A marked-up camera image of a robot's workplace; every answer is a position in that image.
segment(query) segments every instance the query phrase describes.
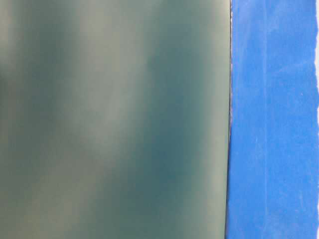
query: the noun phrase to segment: blue painter's tape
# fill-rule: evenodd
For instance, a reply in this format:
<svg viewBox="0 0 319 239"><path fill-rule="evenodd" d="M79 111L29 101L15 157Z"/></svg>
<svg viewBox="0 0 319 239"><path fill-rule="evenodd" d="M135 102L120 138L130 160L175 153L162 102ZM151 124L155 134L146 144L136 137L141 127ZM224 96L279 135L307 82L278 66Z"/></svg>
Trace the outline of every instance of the blue painter's tape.
<svg viewBox="0 0 319 239"><path fill-rule="evenodd" d="M228 239L315 239L315 0L232 1Z"/></svg>

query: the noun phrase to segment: dark edge line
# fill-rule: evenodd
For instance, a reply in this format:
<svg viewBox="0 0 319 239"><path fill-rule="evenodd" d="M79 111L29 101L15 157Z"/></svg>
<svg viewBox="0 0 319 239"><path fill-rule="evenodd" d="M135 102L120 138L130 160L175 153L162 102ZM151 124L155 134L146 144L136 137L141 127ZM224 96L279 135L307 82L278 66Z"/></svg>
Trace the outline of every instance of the dark edge line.
<svg viewBox="0 0 319 239"><path fill-rule="evenodd" d="M231 146L231 126L232 126L232 0L229 0L229 115L228 115L228 156L227 156L227 182L226 182L226 207L225 207L225 236L227 239L228 222L228 196L229 196L229 168L230 168L230 146Z"/></svg>

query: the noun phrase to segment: green glass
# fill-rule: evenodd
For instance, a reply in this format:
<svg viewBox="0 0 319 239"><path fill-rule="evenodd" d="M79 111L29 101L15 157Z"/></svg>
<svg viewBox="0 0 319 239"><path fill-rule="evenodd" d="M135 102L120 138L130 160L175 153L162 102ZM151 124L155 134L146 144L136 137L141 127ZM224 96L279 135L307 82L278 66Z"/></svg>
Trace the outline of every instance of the green glass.
<svg viewBox="0 0 319 239"><path fill-rule="evenodd" d="M224 238L229 2L0 0L0 238Z"/></svg>

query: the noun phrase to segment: glossy green surface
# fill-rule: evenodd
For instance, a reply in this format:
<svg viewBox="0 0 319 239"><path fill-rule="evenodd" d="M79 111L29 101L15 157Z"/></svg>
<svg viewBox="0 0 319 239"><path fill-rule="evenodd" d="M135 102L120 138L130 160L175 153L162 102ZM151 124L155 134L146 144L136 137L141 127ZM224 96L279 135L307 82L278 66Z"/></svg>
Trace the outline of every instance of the glossy green surface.
<svg viewBox="0 0 319 239"><path fill-rule="evenodd" d="M223 238L229 25L223 0L0 0L0 238Z"/></svg>

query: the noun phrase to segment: gray-green surface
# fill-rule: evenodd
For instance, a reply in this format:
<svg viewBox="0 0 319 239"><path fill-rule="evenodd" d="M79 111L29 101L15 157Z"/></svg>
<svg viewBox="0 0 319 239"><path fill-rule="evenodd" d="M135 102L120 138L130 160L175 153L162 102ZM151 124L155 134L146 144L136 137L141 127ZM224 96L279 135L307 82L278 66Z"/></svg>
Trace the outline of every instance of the gray-green surface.
<svg viewBox="0 0 319 239"><path fill-rule="evenodd" d="M0 238L223 238L229 3L0 0Z"/></svg>

